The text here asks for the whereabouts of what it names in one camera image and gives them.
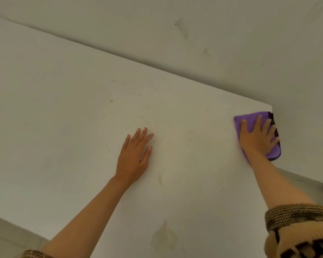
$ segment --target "brown patterned sweater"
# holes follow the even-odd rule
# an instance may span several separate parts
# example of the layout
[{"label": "brown patterned sweater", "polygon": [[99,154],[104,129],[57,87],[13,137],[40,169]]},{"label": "brown patterned sweater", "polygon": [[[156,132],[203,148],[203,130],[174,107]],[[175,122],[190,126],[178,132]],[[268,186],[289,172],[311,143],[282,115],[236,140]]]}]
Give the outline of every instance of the brown patterned sweater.
[{"label": "brown patterned sweater", "polygon": [[[266,212],[268,258],[323,258],[323,206],[294,204]],[[29,250],[21,258],[52,258]]]}]

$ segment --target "finger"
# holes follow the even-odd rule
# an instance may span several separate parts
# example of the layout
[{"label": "finger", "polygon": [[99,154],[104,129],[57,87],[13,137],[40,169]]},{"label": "finger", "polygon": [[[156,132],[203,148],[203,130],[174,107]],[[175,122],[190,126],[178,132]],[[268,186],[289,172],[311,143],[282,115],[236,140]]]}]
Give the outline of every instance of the finger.
[{"label": "finger", "polygon": [[144,137],[147,134],[147,128],[144,128],[141,132],[141,134],[138,136],[138,138],[135,140],[134,144],[136,146],[138,146],[138,144],[142,141],[142,139],[144,139]]},{"label": "finger", "polygon": [[258,115],[257,119],[255,121],[254,131],[256,131],[256,130],[261,131],[261,119],[262,119],[262,116]]},{"label": "finger", "polygon": [[267,119],[266,122],[263,124],[263,127],[262,127],[262,133],[264,135],[267,135],[268,133],[268,129],[270,127],[270,123],[271,123],[271,119]]},{"label": "finger", "polygon": [[125,141],[124,141],[124,143],[123,143],[123,146],[122,146],[121,152],[125,151],[125,149],[126,149],[126,148],[127,148],[127,146],[128,146],[129,140],[130,140],[130,135],[128,134],[128,135],[127,135],[127,137],[126,137],[126,140],[125,140]]},{"label": "finger", "polygon": [[276,145],[277,143],[279,143],[279,141],[280,141],[280,138],[279,138],[279,137],[277,137],[277,138],[273,139],[273,141],[270,143],[270,144],[271,144],[271,148],[274,148],[274,147],[275,147],[275,145]]},{"label": "finger", "polygon": [[268,134],[267,134],[267,138],[269,139],[269,141],[273,138],[275,130],[276,130],[275,125],[270,127],[270,130],[268,131]]},{"label": "finger", "polygon": [[149,158],[151,157],[152,154],[152,146],[148,146],[145,150],[144,157],[140,163],[140,165],[145,166],[146,168],[148,167],[148,162]]},{"label": "finger", "polygon": [[140,135],[141,132],[141,128],[138,128],[134,134],[134,136],[132,137],[132,139],[130,140],[130,144],[134,143],[134,141],[136,140],[136,138]]},{"label": "finger", "polygon": [[144,137],[144,139],[142,139],[142,141],[140,142],[139,147],[143,149],[147,145],[147,143],[153,138],[153,136],[154,136],[154,133],[151,133],[146,137]]},{"label": "finger", "polygon": [[240,133],[247,133],[248,132],[248,123],[245,119],[243,119],[240,123]]}]

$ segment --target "forearm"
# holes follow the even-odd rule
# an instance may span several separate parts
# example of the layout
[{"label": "forearm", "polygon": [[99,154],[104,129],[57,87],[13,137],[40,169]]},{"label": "forearm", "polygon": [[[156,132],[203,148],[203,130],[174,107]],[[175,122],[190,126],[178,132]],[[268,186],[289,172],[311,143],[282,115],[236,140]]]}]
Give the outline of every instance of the forearm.
[{"label": "forearm", "polygon": [[55,258],[89,258],[127,188],[126,183],[110,179],[42,251]]},{"label": "forearm", "polygon": [[268,209],[278,205],[306,204],[313,201],[284,178],[276,167],[262,154],[246,151]]}]

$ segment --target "hand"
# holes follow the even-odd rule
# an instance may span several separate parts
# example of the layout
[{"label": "hand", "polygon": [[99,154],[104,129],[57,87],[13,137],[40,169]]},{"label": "hand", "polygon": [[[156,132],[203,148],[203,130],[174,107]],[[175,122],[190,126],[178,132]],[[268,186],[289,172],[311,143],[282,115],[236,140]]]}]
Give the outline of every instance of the hand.
[{"label": "hand", "polygon": [[114,178],[127,183],[128,186],[137,181],[146,171],[152,153],[152,146],[148,146],[141,160],[142,151],[154,134],[146,135],[147,128],[144,128],[141,134],[140,132],[141,129],[138,128],[131,139],[130,135],[127,135],[117,161]]},{"label": "hand", "polygon": [[276,130],[275,125],[271,126],[268,131],[271,119],[266,120],[261,129],[261,118],[261,115],[257,117],[254,129],[251,133],[248,132],[247,121],[245,119],[243,119],[240,124],[239,141],[240,146],[245,153],[247,153],[247,151],[254,151],[266,156],[280,141],[278,137],[272,140]]}]

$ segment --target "microfiber cloth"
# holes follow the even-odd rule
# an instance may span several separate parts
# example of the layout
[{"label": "microfiber cloth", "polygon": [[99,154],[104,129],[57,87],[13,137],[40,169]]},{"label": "microfiber cloth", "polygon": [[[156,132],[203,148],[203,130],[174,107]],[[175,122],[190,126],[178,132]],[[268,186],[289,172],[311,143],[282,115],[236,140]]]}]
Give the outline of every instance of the microfiber cloth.
[{"label": "microfiber cloth", "polygon": [[[274,115],[273,115],[273,113],[271,113],[269,111],[261,111],[261,112],[247,114],[247,115],[235,116],[234,120],[235,120],[235,123],[236,123],[236,131],[237,131],[238,139],[239,139],[239,134],[240,134],[240,123],[241,123],[241,121],[243,119],[245,119],[247,121],[248,131],[251,132],[253,130],[253,128],[254,128],[254,124],[255,124],[255,121],[256,121],[258,115],[262,116],[261,127],[263,126],[264,122],[267,119],[271,119],[271,123],[270,123],[271,126],[275,125]],[[278,136],[279,136],[278,130],[275,130],[274,137],[278,137]],[[278,159],[279,156],[281,156],[280,141],[275,145],[275,147],[273,147],[271,152],[267,155],[267,158],[270,161],[273,161],[273,160]]]}]

